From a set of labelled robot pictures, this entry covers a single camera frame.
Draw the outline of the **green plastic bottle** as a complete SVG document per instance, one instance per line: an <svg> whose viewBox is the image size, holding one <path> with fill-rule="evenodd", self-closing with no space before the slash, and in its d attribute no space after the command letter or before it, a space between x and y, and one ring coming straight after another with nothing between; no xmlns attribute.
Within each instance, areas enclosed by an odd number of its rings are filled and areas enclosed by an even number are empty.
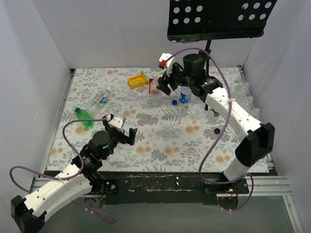
<svg viewBox="0 0 311 233"><path fill-rule="evenodd" d="M80 109L79 107L76 107L74 110L79 120L87 119L87 121L82 121L84 127L86 128L93 127L93 121L89 121L89 119L93 119L93 117L86 110Z"/></svg>

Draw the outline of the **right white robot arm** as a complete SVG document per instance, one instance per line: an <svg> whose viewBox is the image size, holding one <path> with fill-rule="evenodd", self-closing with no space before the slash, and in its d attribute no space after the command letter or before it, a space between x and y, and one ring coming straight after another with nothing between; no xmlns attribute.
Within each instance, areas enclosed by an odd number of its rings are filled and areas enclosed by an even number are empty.
<svg viewBox="0 0 311 233"><path fill-rule="evenodd" d="M226 120L237 134L240 144L235 149L235 158L215 181L205 181L211 191L233 192L247 171L273 149L275 128L252 117L235 100L229 97L223 84L209 76L204 68L206 58L202 53L183 57L183 65L175 62L169 53L163 53L159 67L164 69L158 79L157 89L169 95L177 87L187 87L199 97L205 107L211 107Z"/></svg>

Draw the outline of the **clear bottle blue label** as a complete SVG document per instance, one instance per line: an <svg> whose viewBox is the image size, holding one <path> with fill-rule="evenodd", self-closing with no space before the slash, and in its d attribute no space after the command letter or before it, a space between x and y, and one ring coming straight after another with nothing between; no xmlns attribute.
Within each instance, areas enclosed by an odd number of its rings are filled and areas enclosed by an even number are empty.
<svg viewBox="0 0 311 233"><path fill-rule="evenodd" d="M103 109L110 101L111 90L110 88L104 88L97 92L97 94L86 105L86 110L93 115Z"/></svg>

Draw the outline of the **clear Pepsi bottle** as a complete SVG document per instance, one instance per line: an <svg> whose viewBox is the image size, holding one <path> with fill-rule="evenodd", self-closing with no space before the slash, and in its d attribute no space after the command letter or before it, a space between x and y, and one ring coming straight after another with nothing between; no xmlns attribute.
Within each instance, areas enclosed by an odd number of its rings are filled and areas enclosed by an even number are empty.
<svg viewBox="0 0 311 233"><path fill-rule="evenodd" d="M191 99L191 89L186 86L180 87L179 101L183 104L189 103Z"/></svg>

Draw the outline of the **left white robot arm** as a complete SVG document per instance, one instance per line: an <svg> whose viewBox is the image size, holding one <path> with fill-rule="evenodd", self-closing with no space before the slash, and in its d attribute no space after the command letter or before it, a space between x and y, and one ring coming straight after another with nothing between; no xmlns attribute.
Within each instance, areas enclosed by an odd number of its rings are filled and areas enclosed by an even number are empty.
<svg viewBox="0 0 311 233"><path fill-rule="evenodd" d="M105 194L111 181L105 181L98 169L102 161L113 154L119 144L132 146L137 130L130 128L125 135L114 127L106 126L96 132L66 168L58 175L22 197L11 200L11 216L23 233L39 232L45 222L58 210L84 194Z"/></svg>

